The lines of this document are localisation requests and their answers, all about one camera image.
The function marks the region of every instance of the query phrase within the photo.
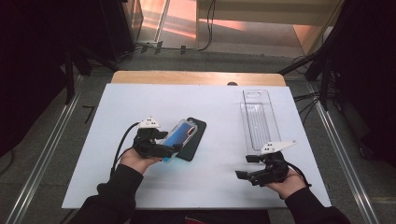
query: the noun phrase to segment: wire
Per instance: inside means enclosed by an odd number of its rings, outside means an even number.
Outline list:
[[[204,46],[202,49],[176,49],[176,48],[163,48],[163,47],[158,48],[158,47],[150,46],[150,44],[152,44],[152,43],[149,43],[149,42],[147,43],[147,45],[139,44],[139,46],[142,47],[142,49],[148,48],[148,49],[170,49],[170,50],[192,50],[192,51],[206,50],[212,44],[213,20],[215,18],[215,9],[216,9],[216,0],[212,0],[209,10],[207,11],[207,16],[206,16],[206,24],[207,24],[207,29],[209,31],[209,40],[207,41],[206,46]]]
[[[303,177],[303,180],[304,180],[305,185],[306,185],[307,187],[311,187],[311,186],[312,186],[312,185],[309,184],[308,181],[306,180],[306,177],[305,177],[305,175],[304,175],[304,173],[303,173],[302,170],[300,170],[297,166],[291,164],[290,162],[287,162],[287,161],[286,161],[286,164],[287,164],[288,166],[291,166],[291,168],[293,168],[294,171],[297,172],[297,174],[299,174],[300,176]]]
[[[113,166],[111,167],[111,171],[110,171],[110,176],[112,176],[113,173],[114,173],[114,171],[116,170],[116,164],[117,164],[117,161],[119,161],[119,159],[120,159],[119,154],[120,154],[120,151],[121,151],[121,148],[122,148],[122,144],[123,144],[123,142],[125,141],[126,136],[127,136],[128,133],[132,130],[132,128],[135,127],[135,126],[138,125],[138,124],[139,124],[139,122],[136,122],[136,123],[134,123],[133,125],[131,125],[131,127],[129,127],[128,130],[126,130],[124,136],[122,137],[122,139],[121,139],[121,141],[120,141],[120,144],[119,144],[119,147],[117,148],[116,156],[114,157]]]
[[[211,18],[211,22],[209,24],[209,14],[210,14],[210,9],[212,7],[213,7],[212,18]],[[212,3],[210,4],[209,10],[207,11],[207,16],[206,16],[207,30],[209,31],[209,40],[207,41],[206,46],[204,46],[202,49],[198,49],[198,50],[206,50],[212,44],[213,18],[215,17],[215,10],[216,10],[216,0],[213,0]]]
[[[318,101],[319,101],[319,98],[318,98],[318,99],[315,99],[315,100],[313,100],[313,101],[311,102],[311,104],[310,104],[311,107],[309,108],[308,112],[306,112],[306,114],[305,114],[305,117],[304,117],[304,120],[303,120],[303,125],[305,125],[306,118],[308,118],[309,113],[311,112],[312,108],[314,108],[315,104],[316,104]]]
[[[294,58],[293,61],[291,61],[291,64],[294,64],[294,62],[295,62],[297,59],[299,59],[299,58],[304,58],[304,59],[306,59],[305,55],[300,55],[300,56]],[[297,68],[294,69],[294,71],[296,71],[297,73],[299,73],[299,74],[301,74],[301,75],[305,75],[305,72],[300,72],[299,70],[297,70]]]
[[[0,171],[0,176],[3,175],[9,169],[9,167],[11,167],[12,163],[14,163],[15,154],[13,150],[10,150],[10,155],[11,159],[9,159],[7,166],[2,171]]]

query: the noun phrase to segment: black jacket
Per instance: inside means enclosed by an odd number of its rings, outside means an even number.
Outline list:
[[[106,184],[97,187],[98,195],[89,197],[69,223],[124,223],[136,207],[135,193],[143,176],[119,165]],[[309,188],[300,189],[285,201],[295,223],[350,223],[335,207],[324,207]]]

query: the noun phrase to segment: hand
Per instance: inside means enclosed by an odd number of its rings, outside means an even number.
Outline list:
[[[288,175],[282,183],[267,184],[267,187],[276,191],[282,199],[286,200],[291,194],[305,188],[306,185],[297,172],[289,169]]]
[[[148,167],[157,161],[161,161],[162,158],[142,158],[134,148],[127,149],[125,153],[121,156],[120,164],[131,167],[140,174],[146,172]]]

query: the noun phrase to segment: white table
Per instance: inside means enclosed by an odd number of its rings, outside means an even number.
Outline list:
[[[263,164],[245,160],[240,111],[242,90],[268,90],[282,141],[296,140],[283,151],[285,159],[302,169],[311,190],[331,205],[315,158],[288,87],[108,84],[96,112],[63,208],[79,208],[106,183],[118,144],[134,122],[154,117],[169,131],[180,119],[195,117],[207,128],[191,162],[175,158],[150,166],[136,193],[139,209],[270,209],[286,207],[277,193],[237,179],[235,170],[256,171]],[[136,129],[123,148],[129,147]]]

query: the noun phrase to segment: clear plastic container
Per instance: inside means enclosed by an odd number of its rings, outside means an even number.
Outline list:
[[[248,155],[260,154],[267,142],[280,141],[268,91],[243,91],[241,112]]]

